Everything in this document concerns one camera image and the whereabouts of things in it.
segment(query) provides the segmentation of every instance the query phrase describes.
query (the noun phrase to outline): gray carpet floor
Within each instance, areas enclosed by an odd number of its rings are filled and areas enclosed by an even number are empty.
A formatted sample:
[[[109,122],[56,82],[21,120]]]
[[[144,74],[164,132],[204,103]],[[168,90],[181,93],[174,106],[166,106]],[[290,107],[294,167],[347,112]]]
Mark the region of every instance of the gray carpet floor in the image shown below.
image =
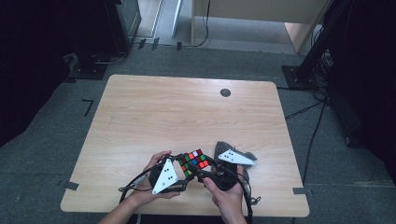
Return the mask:
[[[124,60],[107,68],[103,80],[61,84],[30,127],[0,148],[0,223],[96,223],[106,215],[66,213],[60,204],[64,196],[62,183],[73,172],[109,76],[243,79],[272,81],[278,87],[287,87],[281,65],[299,65],[303,59],[295,54],[134,47]],[[317,102],[311,91],[278,93],[285,115]],[[89,103],[83,99],[94,100],[86,117]],[[396,188],[383,162],[365,148],[346,147],[331,105],[324,107],[306,159],[320,110],[316,106],[287,119],[302,176],[308,162],[305,187],[310,191],[310,215],[295,219],[254,217],[254,223],[395,223]],[[156,220],[142,217],[142,223],[175,223],[166,218]]]

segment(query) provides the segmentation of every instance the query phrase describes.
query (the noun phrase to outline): black tape marking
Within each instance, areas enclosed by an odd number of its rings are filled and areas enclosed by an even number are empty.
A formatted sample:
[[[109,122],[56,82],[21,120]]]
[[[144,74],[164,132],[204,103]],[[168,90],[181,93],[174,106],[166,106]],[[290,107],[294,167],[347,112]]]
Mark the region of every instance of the black tape marking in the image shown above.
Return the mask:
[[[138,49],[142,49],[143,47],[145,47],[146,44],[146,39],[142,39],[139,43],[139,48]]]
[[[158,42],[160,42],[159,37],[154,39],[154,43],[152,43],[151,50],[155,50],[158,47]]]
[[[90,113],[91,107],[93,105],[93,100],[86,100],[86,99],[82,99],[82,102],[91,102],[90,105],[88,106],[87,112],[85,112],[84,117],[87,117],[88,113]]]
[[[78,189],[79,184],[70,182],[70,181],[66,181],[64,183],[64,188],[65,189],[72,189],[72,190],[77,190]]]
[[[293,188],[294,194],[306,194],[305,188]]]
[[[176,50],[177,51],[181,50],[181,46],[182,46],[182,43],[181,42],[177,42]]]

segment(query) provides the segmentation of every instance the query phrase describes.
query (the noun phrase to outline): finger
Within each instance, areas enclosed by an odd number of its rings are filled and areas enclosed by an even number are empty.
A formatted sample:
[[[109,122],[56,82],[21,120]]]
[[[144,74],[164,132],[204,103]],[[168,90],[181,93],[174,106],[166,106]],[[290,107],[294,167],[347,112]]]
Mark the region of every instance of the finger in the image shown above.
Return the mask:
[[[218,206],[218,200],[216,200],[215,196],[212,197],[212,202],[215,206]]]
[[[168,151],[162,151],[157,154],[154,154],[151,157],[151,160],[148,162],[148,167],[151,167],[151,166],[157,164],[160,159],[162,159],[164,156],[169,155],[171,153],[172,153],[172,151],[168,150]]]
[[[215,182],[213,182],[212,179],[209,177],[204,178],[204,184],[206,185],[206,188],[213,194],[216,195],[219,192],[218,186],[216,186]]]

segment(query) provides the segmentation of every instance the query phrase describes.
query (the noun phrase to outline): black cable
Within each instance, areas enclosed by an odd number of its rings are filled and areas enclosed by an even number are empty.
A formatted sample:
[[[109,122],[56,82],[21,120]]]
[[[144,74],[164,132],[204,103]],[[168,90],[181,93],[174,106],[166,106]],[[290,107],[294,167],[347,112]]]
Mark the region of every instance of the black cable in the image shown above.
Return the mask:
[[[204,40],[201,42],[201,44],[195,45],[195,46],[191,46],[191,47],[193,47],[193,48],[201,47],[201,46],[206,42],[206,40],[209,38],[209,26],[208,26],[208,24],[207,24],[207,23],[208,23],[208,20],[209,20],[209,11],[210,11],[210,0],[207,2],[206,24],[204,23],[204,27],[205,27],[205,29],[206,29],[205,38],[204,38]]]
[[[124,59],[126,56],[126,52],[123,53],[123,55],[121,56],[120,59],[114,61],[114,62],[94,62],[94,63],[98,63],[98,64],[113,64],[113,63],[119,63],[120,61],[122,61],[122,59]]]
[[[137,175],[131,182],[129,182],[129,184],[127,186],[125,186],[123,188],[119,188],[119,191],[122,192],[121,197],[120,197],[120,203],[122,203],[122,201],[125,199],[125,196],[126,196],[126,193],[128,192],[128,190],[134,189],[134,188],[131,188],[131,186],[138,178],[140,178],[141,176],[145,175],[146,173],[152,171],[153,169],[157,168],[158,166],[159,166],[159,163],[151,166],[147,170],[143,171],[140,175]]]
[[[257,198],[251,197],[251,186],[250,186],[250,183],[249,183],[248,179],[244,175],[241,175],[241,174],[239,174],[239,175],[242,176],[245,179],[245,181],[247,182],[248,192],[249,192],[248,197],[250,199],[250,204],[256,205],[262,199],[262,197],[260,197],[260,196],[257,197]]]
[[[318,62],[320,61],[320,60],[322,60],[321,58],[318,58],[318,59],[316,59],[316,60],[314,60],[313,62],[311,62],[308,66],[307,66],[307,73],[309,73],[308,74],[308,76],[309,76],[309,81],[313,81],[313,78],[312,78],[312,74],[315,72],[315,68],[316,68],[316,66],[317,66],[317,64],[318,64]],[[311,82],[312,84],[314,84],[314,85],[316,85],[318,88],[322,88],[322,87],[320,87],[317,83],[315,83],[315,82]]]
[[[327,74],[327,70],[323,67],[324,60],[323,56],[317,59],[311,71],[311,81],[319,88],[325,88],[328,85],[327,81],[324,79]]]
[[[137,186],[129,186],[129,187],[119,188],[119,191],[123,192],[123,191],[126,190],[126,189],[128,189],[128,190],[133,189],[133,190],[137,190],[137,191],[149,191],[149,190],[153,189],[153,187],[151,187],[151,188],[149,188],[149,189],[137,189],[137,188],[136,188]]]
[[[324,107],[326,105],[326,101],[323,101],[321,103],[323,103],[323,107],[321,108],[319,119],[318,119],[318,123],[317,123],[317,127],[315,128],[314,133],[312,134],[311,141],[309,142],[308,152],[307,152],[306,157],[305,157],[305,167],[304,167],[304,174],[303,174],[303,185],[305,184],[306,171],[308,169],[308,163],[309,163],[309,157],[311,155],[312,144],[314,143],[315,136],[317,135],[317,131],[318,131],[319,124],[320,124],[322,116],[323,116],[323,111],[324,111]]]
[[[315,34],[315,36],[314,36],[314,32],[312,32],[312,34],[311,34],[311,48],[312,48],[312,46],[315,44],[315,42],[317,42],[317,36],[318,36],[318,34],[321,34],[322,31],[323,31],[323,26],[320,27],[320,29],[317,31],[317,33]]]
[[[317,105],[320,105],[321,103],[323,103],[323,101],[321,101],[321,102],[319,102],[319,103],[316,103],[316,104],[314,104],[314,105],[308,106],[308,107],[306,107],[306,108],[304,108],[304,109],[301,109],[301,110],[299,110],[299,111],[297,111],[297,112],[295,112],[295,113],[292,113],[292,114],[290,114],[290,115],[287,115],[287,116],[285,117],[285,119],[294,118],[294,116],[296,116],[296,115],[298,115],[298,114],[303,114],[304,112],[306,112],[306,111],[309,110],[310,108],[315,107],[315,106],[317,106]]]
[[[245,189],[244,183],[239,179],[239,177],[234,174],[231,170],[221,166],[221,170],[227,172],[229,175],[232,175],[239,183],[239,185],[242,188],[242,191],[244,191],[244,198],[245,202],[247,204],[247,224],[252,224],[253,223],[253,209],[251,209],[251,200],[249,198],[249,195],[247,193],[247,190]]]
[[[306,89],[290,89],[289,87],[276,87],[277,90],[285,90],[285,91],[309,91]]]

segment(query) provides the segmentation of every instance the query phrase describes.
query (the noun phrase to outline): person's right hand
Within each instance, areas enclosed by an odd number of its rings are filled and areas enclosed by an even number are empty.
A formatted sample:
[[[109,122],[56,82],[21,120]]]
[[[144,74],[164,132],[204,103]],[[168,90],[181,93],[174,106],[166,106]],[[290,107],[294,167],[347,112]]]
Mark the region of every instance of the person's right hand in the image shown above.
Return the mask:
[[[242,175],[244,168],[238,165],[237,173]],[[226,224],[247,223],[242,212],[244,191],[238,183],[226,191],[219,189],[209,177],[204,178],[204,183],[213,194],[212,201],[219,208],[221,217]]]

